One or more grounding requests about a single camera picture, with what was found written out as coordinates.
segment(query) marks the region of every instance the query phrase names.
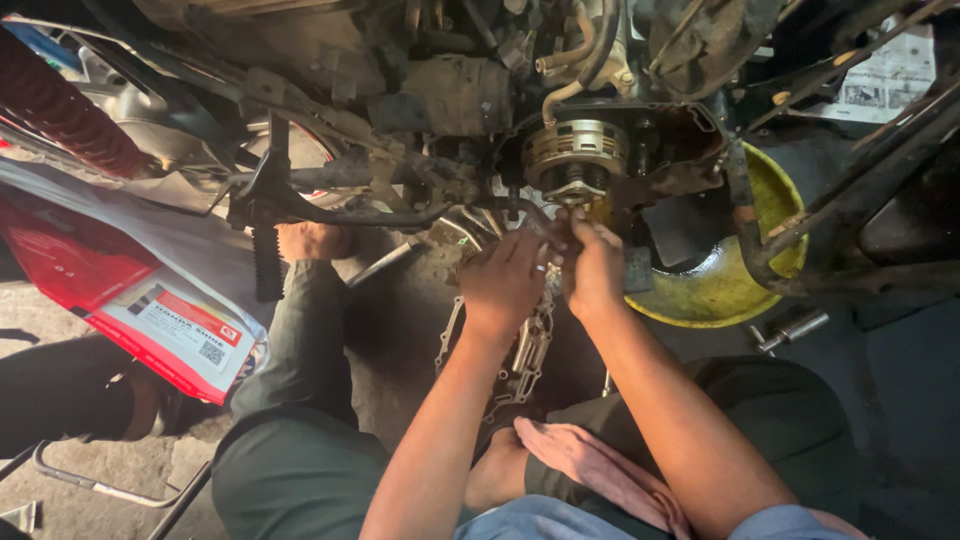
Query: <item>bare foot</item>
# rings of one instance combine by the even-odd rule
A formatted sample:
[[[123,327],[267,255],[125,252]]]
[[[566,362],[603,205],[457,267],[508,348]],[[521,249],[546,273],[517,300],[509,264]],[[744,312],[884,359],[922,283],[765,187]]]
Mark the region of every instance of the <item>bare foot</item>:
[[[467,508],[482,514],[526,495],[523,475],[529,455],[513,428],[494,433],[490,447],[467,477]]]
[[[280,254],[289,262],[305,258],[331,260],[350,256],[353,234],[345,227],[301,221],[276,226]]]

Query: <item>blue shirt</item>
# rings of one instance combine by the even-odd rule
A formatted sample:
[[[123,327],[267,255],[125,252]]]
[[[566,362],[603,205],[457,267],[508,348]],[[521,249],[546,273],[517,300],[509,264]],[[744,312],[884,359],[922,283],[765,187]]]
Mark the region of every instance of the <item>blue shirt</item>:
[[[454,540],[633,540],[626,532],[559,499],[527,495],[457,528]],[[773,506],[740,524],[728,540],[852,540],[824,528],[801,506]]]

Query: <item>newspaper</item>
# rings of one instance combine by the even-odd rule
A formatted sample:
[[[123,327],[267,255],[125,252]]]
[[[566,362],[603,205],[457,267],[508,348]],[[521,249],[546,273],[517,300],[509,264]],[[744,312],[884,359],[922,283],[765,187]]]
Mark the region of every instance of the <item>newspaper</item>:
[[[887,32],[896,25],[897,19],[890,17],[883,21],[880,30]],[[885,124],[923,96],[936,77],[933,27],[917,25],[851,68],[833,103],[790,113]]]

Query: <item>red rear shock absorber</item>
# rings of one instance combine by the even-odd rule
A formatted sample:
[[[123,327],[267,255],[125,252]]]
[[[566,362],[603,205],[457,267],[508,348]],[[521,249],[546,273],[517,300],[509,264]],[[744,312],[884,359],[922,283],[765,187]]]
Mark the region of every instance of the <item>red rear shock absorber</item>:
[[[2,27],[0,51],[0,108],[111,176],[140,170],[147,156],[120,126]]]

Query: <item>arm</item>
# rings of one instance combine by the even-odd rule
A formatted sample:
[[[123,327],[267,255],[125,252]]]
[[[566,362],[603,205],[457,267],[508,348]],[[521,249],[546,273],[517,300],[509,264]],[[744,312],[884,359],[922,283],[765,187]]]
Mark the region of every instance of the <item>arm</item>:
[[[543,293],[540,244],[534,233],[510,233],[461,271],[460,340],[387,466],[361,539],[452,536],[493,380]]]
[[[616,381],[650,453],[684,513],[706,539],[797,500],[770,465],[686,374],[623,301],[620,239],[582,215],[572,221],[584,251],[570,266],[570,309]]]

